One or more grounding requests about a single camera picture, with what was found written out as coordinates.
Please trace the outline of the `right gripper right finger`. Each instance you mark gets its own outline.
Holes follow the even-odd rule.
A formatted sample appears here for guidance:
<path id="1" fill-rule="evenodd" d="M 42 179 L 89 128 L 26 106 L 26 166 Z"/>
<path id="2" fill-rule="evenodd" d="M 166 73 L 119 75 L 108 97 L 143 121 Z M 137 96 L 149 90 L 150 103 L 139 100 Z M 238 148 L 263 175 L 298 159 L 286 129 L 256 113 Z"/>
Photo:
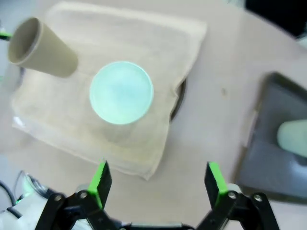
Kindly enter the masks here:
<path id="1" fill-rule="evenodd" d="M 228 189 L 217 163 L 207 163 L 204 184 L 211 211 L 196 229 L 223 230 L 230 220 L 239 222 L 244 230 L 279 229 L 267 196 L 261 192 L 246 196 Z"/>

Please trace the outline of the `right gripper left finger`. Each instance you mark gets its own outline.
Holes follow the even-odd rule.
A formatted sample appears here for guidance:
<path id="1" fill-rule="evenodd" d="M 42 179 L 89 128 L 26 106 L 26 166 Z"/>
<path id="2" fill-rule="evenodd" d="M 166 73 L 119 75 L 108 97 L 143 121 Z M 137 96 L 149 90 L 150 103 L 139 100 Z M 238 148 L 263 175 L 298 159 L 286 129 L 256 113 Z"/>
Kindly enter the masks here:
<path id="1" fill-rule="evenodd" d="M 114 230 L 104 207 L 112 185 L 107 161 L 99 164 L 87 189 L 66 197 L 53 193 L 37 222 L 37 230 L 71 230 L 78 220 L 88 221 L 93 230 Z"/>

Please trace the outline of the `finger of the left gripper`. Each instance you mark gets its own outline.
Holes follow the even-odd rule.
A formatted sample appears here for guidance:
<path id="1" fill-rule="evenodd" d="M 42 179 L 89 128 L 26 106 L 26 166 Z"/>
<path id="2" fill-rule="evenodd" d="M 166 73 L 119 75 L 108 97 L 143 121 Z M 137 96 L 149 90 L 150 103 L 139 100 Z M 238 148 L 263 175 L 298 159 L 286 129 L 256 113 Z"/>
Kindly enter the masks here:
<path id="1" fill-rule="evenodd" d="M 5 31 L 3 26 L 0 26 L 0 39 L 4 41 L 9 41 L 12 37 L 12 34 Z"/>

